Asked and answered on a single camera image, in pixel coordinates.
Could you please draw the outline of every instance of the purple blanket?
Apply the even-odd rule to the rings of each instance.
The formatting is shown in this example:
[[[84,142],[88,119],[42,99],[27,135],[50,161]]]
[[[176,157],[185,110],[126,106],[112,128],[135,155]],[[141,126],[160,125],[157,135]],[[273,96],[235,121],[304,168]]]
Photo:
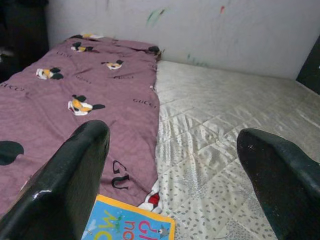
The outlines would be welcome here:
[[[100,193],[159,212],[156,46],[73,37],[0,84],[0,215],[89,120],[110,128]]]

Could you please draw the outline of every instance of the book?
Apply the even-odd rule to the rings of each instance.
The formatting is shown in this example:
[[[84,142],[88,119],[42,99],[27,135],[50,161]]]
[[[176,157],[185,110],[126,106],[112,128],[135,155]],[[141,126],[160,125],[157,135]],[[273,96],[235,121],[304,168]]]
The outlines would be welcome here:
[[[81,240],[174,240],[175,221],[98,195]]]

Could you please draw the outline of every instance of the children's book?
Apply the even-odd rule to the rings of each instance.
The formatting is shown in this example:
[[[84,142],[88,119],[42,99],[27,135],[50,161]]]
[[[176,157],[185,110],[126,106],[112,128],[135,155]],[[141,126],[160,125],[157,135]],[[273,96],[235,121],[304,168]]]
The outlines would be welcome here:
[[[175,221],[98,195],[81,240],[174,240]]]

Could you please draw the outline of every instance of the white quilted mattress cover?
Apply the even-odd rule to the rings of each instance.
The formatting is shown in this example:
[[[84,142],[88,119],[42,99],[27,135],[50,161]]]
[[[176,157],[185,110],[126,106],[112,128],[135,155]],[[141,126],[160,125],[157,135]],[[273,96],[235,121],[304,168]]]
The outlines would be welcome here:
[[[293,80],[168,61],[158,65],[156,91],[162,214],[176,220],[175,239],[276,240],[237,136],[259,128],[320,163],[320,96]]]

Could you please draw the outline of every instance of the black ear shape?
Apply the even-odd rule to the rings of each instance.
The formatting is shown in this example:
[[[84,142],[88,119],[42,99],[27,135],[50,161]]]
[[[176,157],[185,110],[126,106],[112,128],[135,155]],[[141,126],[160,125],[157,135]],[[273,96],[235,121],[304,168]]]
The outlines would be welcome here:
[[[151,46],[151,47],[148,48],[148,50],[149,50],[150,52],[155,53],[155,54],[157,54],[158,52],[160,52],[160,49],[159,49],[159,47],[157,47],[157,46]]]
[[[83,95],[75,96],[74,98],[77,99],[78,101],[82,102],[82,103],[87,99],[87,98],[86,98],[85,96],[83,96]]]
[[[54,74],[56,74],[56,73],[58,73],[58,72],[60,72],[61,70],[59,69],[59,68],[57,68],[57,67],[54,67],[54,68],[51,68],[50,69],[50,72],[52,72],[52,73],[54,73]]]
[[[55,73],[51,77],[51,79],[55,79],[55,80],[59,80],[59,79],[63,79],[63,78],[64,78],[64,76],[61,73]]]
[[[81,42],[77,41],[74,44],[72,44],[72,46],[74,46],[75,48],[78,48],[81,46]]]
[[[92,110],[104,109],[106,106],[102,104],[95,104],[92,106]]]
[[[72,37],[70,37],[71,39],[83,39],[84,37],[81,35],[74,35]]]
[[[22,145],[15,141],[0,141],[0,166],[12,164],[19,154],[24,154]]]

